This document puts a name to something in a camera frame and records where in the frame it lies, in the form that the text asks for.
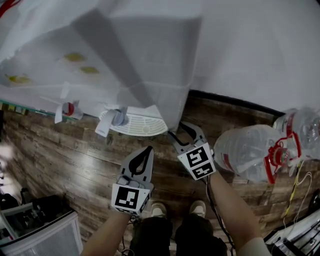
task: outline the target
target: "black cable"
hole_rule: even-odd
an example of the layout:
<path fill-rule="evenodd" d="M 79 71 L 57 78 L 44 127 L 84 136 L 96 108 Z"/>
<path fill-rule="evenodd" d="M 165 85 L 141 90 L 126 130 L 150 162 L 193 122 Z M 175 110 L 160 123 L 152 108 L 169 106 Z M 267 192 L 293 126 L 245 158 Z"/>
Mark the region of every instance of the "black cable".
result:
<path fill-rule="evenodd" d="M 141 222 L 141 221 L 138 220 L 137 217 L 135 217 L 135 216 L 131 216 L 129 221 L 130 221 L 130 222 L 127 224 L 127 226 L 129 226 L 130 224 L 134 225 L 134 224 L 136 224 L 136 223 Z M 120 251 L 119 248 L 117 249 L 118 252 L 120 253 L 120 256 L 128 256 L 127 254 L 125 254 L 125 252 L 126 252 L 126 251 L 130 251 L 130 249 L 126 249 L 126 246 L 125 246 L 125 237 L 124 237 L 124 236 L 122 236 L 122 246 L 123 246 L 122 251 Z"/>
<path fill-rule="evenodd" d="M 231 249 L 230 249 L 231 256 L 233 256 L 233 255 L 234 255 L 233 249 L 235 248 L 235 245 L 234 245 L 234 243 L 232 242 L 229 233 L 226 231 L 226 229 L 225 229 L 225 227 L 224 227 L 224 224 L 223 224 L 223 222 L 222 222 L 222 219 L 221 219 L 220 215 L 217 213 L 217 210 L 216 210 L 216 208 L 215 208 L 214 201 L 212 200 L 212 197 L 211 197 L 211 194 L 210 194 L 209 176 L 207 177 L 207 180 L 206 180 L 206 182 L 204 182 L 204 183 L 206 184 L 206 193 L 207 193 L 208 199 L 209 199 L 209 201 L 210 201 L 211 209 L 212 209 L 212 211 L 214 212 L 214 214 L 215 214 L 215 216 L 216 216 L 216 218 L 217 218 L 217 220 L 218 220 L 218 222 L 219 222 L 219 225 L 220 225 L 222 231 L 225 233 L 226 237 L 228 238 L 228 241 L 229 241 L 229 243 L 230 243 L 230 245 L 231 245 Z"/>
<path fill-rule="evenodd" d="M 205 185 L 207 185 L 207 183 L 203 179 L 200 179 L 200 181 L 202 181 Z"/>

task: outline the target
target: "forearm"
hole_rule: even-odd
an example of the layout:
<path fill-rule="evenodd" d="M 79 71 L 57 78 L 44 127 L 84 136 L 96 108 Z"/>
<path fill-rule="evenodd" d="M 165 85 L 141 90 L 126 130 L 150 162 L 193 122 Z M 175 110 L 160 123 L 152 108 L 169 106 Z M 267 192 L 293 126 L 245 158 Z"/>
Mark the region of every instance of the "forearm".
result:
<path fill-rule="evenodd" d="M 210 187 L 219 214 L 237 251 L 251 239 L 261 237 L 259 223 L 253 211 L 219 172 L 210 176 Z"/>
<path fill-rule="evenodd" d="M 86 242 L 81 256 L 114 256 L 130 215 L 115 212 Z"/>

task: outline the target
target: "white container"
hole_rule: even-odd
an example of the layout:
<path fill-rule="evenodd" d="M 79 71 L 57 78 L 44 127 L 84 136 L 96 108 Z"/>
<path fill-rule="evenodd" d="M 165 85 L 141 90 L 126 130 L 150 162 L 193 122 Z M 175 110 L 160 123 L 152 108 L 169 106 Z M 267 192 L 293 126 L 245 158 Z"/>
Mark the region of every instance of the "white container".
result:
<path fill-rule="evenodd" d="M 301 159 L 320 159 L 320 115 L 312 108 L 290 109 L 274 122 L 273 127 L 284 137 L 297 134 L 298 144 L 293 139 L 288 140 L 291 156 L 298 156 L 300 146 Z"/>
<path fill-rule="evenodd" d="M 275 183 L 276 171 L 289 160 L 287 142 L 264 124 L 232 129 L 214 145 L 214 160 L 222 168 L 253 182 Z"/>

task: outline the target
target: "sneaker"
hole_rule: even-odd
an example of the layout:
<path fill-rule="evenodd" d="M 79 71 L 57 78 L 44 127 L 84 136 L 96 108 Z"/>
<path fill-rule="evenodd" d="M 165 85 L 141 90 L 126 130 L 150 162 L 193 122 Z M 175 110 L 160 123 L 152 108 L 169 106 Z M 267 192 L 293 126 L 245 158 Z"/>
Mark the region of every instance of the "sneaker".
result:
<path fill-rule="evenodd" d="M 162 202 L 154 202 L 151 205 L 151 217 L 167 217 L 167 208 Z"/>
<path fill-rule="evenodd" d="M 193 202 L 193 204 L 190 207 L 190 214 L 196 214 L 202 218 L 206 216 L 206 204 L 202 200 L 197 200 Z"/>

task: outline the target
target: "sleeve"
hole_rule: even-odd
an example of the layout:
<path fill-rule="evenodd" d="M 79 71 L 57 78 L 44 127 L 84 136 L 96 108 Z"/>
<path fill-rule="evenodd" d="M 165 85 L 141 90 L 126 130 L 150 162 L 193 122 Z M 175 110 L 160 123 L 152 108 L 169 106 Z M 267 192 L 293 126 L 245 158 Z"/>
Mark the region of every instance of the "sleeve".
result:
<path fill-rule="evenodd" d="M 271 254 L 262 237 L 257 237 L 247 242 L 237 256 L 271 256 Z"/>

